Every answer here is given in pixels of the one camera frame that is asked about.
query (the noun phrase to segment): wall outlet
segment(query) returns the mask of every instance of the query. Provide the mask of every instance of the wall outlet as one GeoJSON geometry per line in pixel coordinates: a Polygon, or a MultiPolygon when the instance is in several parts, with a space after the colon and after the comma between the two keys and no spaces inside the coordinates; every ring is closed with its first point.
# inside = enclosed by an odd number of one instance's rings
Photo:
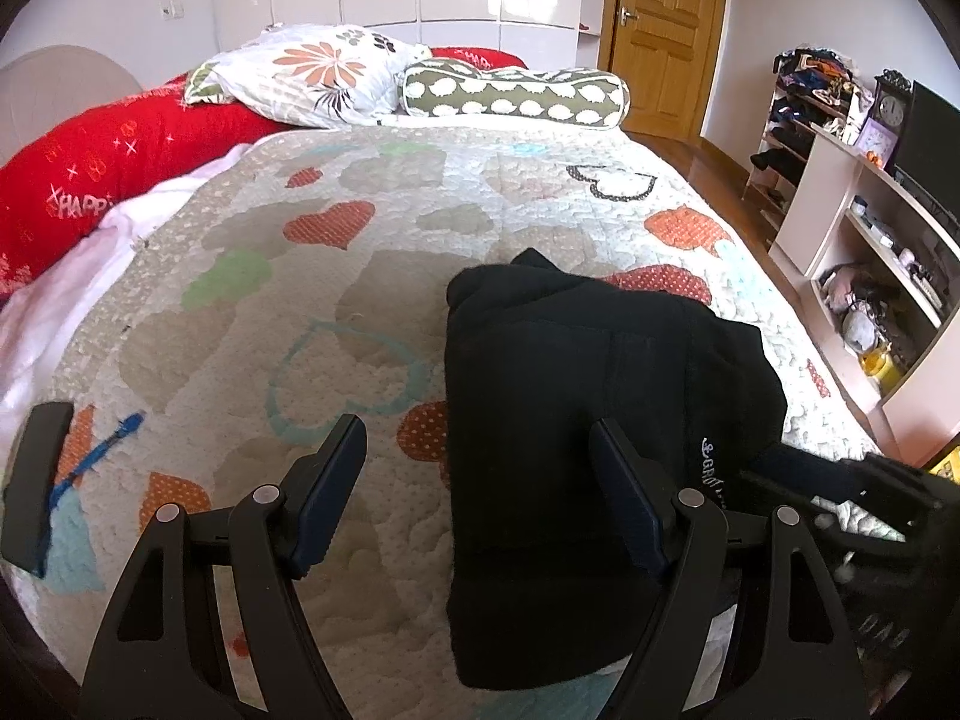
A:
{"type": "Polygon", "coordinates": [[[160,14],[165,22],[184,18],[184,4],[179,0],[171,0],[160,6],[160,14]]]}

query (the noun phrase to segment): television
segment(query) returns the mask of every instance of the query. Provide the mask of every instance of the television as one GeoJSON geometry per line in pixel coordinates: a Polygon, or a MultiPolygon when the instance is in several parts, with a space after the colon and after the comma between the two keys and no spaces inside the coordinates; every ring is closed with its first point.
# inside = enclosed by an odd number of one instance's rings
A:
{"type": "Polygon", "coordinates": [[[960,111],[923,84],[913,84],[910,119],[896,145],[894,167],[954,221],[960,221],[960,111]]]}

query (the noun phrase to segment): red cushion with text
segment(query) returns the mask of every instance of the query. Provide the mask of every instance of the red cushion with text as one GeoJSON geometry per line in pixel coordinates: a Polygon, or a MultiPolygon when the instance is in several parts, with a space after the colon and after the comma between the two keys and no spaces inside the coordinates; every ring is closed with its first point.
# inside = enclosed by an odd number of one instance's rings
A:
{"type": "Polygon", "coordinates": [[[182,102],[184,81],[59,124],[0,167],[0,300],[30,283],[112,205],[289,129],[240,103],[182,102]]]}
{"type": "Polygon", "coordinates": [[[462,59],[477,70],[499,70],[500,68],[523,68],[527,66],[518,56],[498,52],[496,49],[469,49],[468,47],[448,46],[445,49],[431,49],[438,59],[462,59]]]}

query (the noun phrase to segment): green patterned cushion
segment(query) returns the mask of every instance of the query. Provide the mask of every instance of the green patterned cushion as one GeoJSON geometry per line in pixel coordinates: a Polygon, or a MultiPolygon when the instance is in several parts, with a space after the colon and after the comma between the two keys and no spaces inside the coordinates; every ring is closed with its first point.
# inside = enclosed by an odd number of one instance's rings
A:
{"type": "Polygon", "coordinates": [[[599,128],[617,127],[630,110],[630,90],[613,73],[482,71],[456,59],[407,68],[400,99],[411,116],[494,113],[599,128]]]}

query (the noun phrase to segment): door frame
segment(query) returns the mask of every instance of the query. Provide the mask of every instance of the door frame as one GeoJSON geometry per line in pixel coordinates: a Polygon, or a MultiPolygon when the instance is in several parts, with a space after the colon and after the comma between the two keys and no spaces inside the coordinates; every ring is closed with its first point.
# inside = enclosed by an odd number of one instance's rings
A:
{"type": "MultiPolygon", "coordinates": [[[[616,45],[616,15],[619,9],[620,0],[603,0],[603,20],[600,25],[600,52],[597,67],[606,71],[611,71],[613,67],[613,49],[616,45]]],[[[713,89],[713,77],[716,74],[720,37],[723,33],[726,10],[727,0],[714,0],[713,15],[710,21],[710,37],[707,43],[707,64],[704,65],[704,75],[700,80],[700,90],[697,93],[697,107],[694,109],[693,121],[686,134],[688,143],[699,142],[700,131],[704,126],[704,116],[707,114],[707,103],[713,89]]]]}

